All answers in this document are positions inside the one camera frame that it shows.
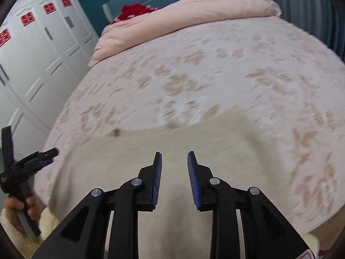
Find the person's left hand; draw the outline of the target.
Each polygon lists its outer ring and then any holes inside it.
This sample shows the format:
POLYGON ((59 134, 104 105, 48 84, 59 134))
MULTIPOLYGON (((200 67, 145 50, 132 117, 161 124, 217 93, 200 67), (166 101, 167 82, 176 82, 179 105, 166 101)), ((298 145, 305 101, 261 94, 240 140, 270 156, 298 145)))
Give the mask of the person's left hand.
MULTIPOLYGON (((26 234, 22 224, 15 210, 23 210, 25 204, 13 196, 9 196, 3 200, 7 220, 18 230, 21 234, 26 234)), ((26 199, 26 204, 28 206, 28 215, 34 221, 39 221, 42 214, 41 208, 38 206, 37 199, 34 194, 31 194, 26 199)))

